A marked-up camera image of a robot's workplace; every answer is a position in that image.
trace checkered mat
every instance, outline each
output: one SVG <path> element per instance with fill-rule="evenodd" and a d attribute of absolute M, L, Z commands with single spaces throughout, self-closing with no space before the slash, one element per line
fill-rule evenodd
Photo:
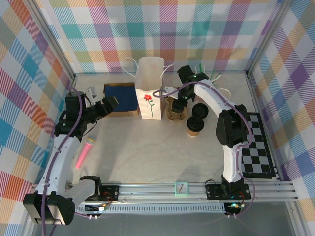
<path fill-rule="evenodd" d="M 248 148 L 242 150 L 242 172 L 249 178 L 275 177 L 274 165 L 267 144 L 260 113 L 247 113 L 253 137 Z"/>

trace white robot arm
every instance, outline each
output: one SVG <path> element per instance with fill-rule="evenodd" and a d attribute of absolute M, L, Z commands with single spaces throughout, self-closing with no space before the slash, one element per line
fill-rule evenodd
<path fill-rule="evenodd" d="M 242 145 L 247 141 L 247 129 L 241 117 L 235 113 L 237 109 L 244 117 L 247 116 L 243 105 L 237 106 L 227 100 L 212 84 L 204 73 L 194 74 L 189 66 L 178 70 L 178 75 L 183 84 L 190 83 L 180 90 L 173 87 L 165 87 L 162 97 L 171 94 L 175 100 L 171 105 L 171 111 L 182 112 L 187 105 L 187 100 L 197 95 L 201 97 L 218 117 L 216 135 L 223 146 L 224 171 L 222 175 L 222 189 L 226 195 L 238 194 L 238 190 L 244 187 L 241 178 L 241 153 Z"/>
<path fill-rule="evenodd" d="M 79 101 L 80 97 L 81 101 L 87 99 L 90 106 L 87 107 L 84 102 Z M 68 225 L 74 217 L 75 208 L 89 196 L 99 195 L 101 192 L 99 177 L 83 177 L 75 187 L 65 191 L 68 171 L 87 130 L 87 124 L 96 123 L 97 120 L 114 111 L 118 105 L 115 97 L 105 97 L 98 102 L 94 101 L 94 97 L 94 90 L 89 88 L 86 93 L 70 92 L 65 98 L 66 110 L 61 114 L 55 127 L 54 148 L 45 173 L 35 192 L 26 194 L 23 199 L 23 205 L 34 223 L 42 222 L 41 205 L 45 196 L 45 223 Z"/>

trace plaid fabric backdrop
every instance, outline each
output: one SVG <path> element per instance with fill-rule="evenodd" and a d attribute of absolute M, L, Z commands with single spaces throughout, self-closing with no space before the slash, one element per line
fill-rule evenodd
<path fill-rule="evenodd" d="M 295 0 L 253 73 L 285 179 L 315 235 L 315 0 Z"/>
<path fill-rule="evenodd" d="M 42 175 L 69 78 L 22 0 L 0 2 L 0 236 Z"/>
<path fill-rule="evenodd" d="M 177 71 L 243 71 L 281 0 L 37 0 L 77 73 L 135 72 L 131 60 L 163 57 Z"/>

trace teal clock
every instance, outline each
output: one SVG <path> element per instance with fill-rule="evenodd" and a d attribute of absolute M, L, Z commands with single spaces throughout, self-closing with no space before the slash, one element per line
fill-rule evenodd
<path fill-rule="evenodd" d="M 188 182 L 184 181 L 175 182 L 175 195 L 176 196 L 188 195 Z"/>

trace white table surface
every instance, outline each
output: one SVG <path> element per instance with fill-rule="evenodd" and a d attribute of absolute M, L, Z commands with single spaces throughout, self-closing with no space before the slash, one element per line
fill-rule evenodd
<path fill-rule="evenodd" d="M 166 86 L 181 85 L 176 73 L 166 73 L 164 79 Z M 103 98 L 105 83 L 133 81 L 128 74 L 82 75 L 76 88 L 85 91 L 95 86 L 98 101 Z M 244 104 L 248 112 L 255 112 L 243 73 L 223 73 L 215 84 L 231 91 L 231 101 Z M 194 104 L 188 104 L 189 117 Z M 78 170 L 74 165 L 84 144 L 82 140 L 67 181 L 77 183 L 84 175 L 100 176 L 103 183 L 204 182 L 210 178 L 220 181 L 223 149 L 215 135 L 217 117 L 211 109 L 204 122 L 200 134 L 191 137 L 187 134 L 186 122 L 170 122 L 165 115 L 162 120 L 144 120 L 140 115 L 105 117 L 90 132 L 95 135 L 96 143 Z"/>

